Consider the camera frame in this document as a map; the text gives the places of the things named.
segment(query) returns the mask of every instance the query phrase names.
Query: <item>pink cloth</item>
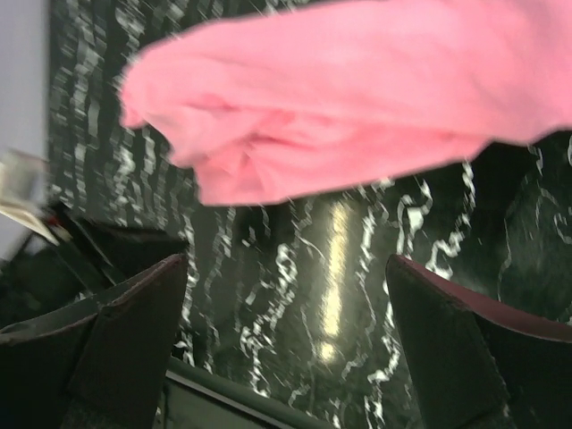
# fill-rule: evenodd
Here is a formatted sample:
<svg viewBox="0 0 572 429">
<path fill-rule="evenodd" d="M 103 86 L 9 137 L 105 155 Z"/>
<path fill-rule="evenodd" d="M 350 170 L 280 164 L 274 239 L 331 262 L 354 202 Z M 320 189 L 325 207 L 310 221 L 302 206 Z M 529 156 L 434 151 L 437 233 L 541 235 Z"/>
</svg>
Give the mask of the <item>pink cloth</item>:
<svg viewBox="0 0 572 429">
<path fill-rule="evenodd" d="M 349 1 L 223 20 L 147 47 L 146 123 L 207 205 L 277 203 L 528 145 L 572 125 L 572 0 Z"/>
</svg>

